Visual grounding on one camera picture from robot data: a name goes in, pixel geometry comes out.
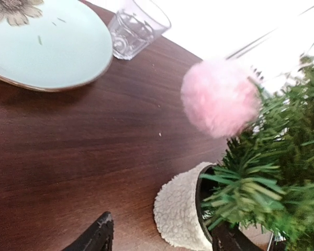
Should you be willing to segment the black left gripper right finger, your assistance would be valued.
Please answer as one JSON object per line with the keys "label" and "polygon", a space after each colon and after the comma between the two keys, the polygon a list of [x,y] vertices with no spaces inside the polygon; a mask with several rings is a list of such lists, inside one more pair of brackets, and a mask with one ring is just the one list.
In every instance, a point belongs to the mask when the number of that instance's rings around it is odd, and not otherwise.
{"label": "black left gripper right finger", "polygon": [[236,225],[231,227],[227,222],[222,222],[212,230],[212,249],[230,251],[261,251],[252,243]]}

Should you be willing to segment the pink pompom ornament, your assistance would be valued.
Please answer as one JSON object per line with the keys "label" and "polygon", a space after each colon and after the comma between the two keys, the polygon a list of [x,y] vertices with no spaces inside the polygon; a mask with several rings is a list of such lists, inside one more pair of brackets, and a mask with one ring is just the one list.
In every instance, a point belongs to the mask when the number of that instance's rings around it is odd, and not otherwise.
{"label": "pink pompom ornament", "polygon": [[192,125],[213,137],[231,137],[259,113],[254,73],[237,60],[204,60],[184,75],[181,100]]}

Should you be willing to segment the small green christmas tree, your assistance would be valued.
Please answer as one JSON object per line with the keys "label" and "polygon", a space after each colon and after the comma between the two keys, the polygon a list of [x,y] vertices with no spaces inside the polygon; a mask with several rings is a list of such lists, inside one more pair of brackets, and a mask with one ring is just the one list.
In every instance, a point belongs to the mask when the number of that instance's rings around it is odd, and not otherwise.
{"label": "small green christmas tree", "polygon": [[261,106],[218,163],[202,162],[158,192],[156,228],[170,245],[213,250],[212,230],[222,222],[258,226],[282,237],[280,250],[314,250],[314,56],[271,94],[254,70]]}

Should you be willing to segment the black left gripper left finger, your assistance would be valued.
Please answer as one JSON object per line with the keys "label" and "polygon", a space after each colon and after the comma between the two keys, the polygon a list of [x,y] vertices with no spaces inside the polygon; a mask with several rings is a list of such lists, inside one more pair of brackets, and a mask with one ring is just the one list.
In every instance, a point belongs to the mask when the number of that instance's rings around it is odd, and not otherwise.
{"label": "black left gripper left finger", "polygon": [[114,221],[106,211],[62,251],[112,251],[113,239]]}

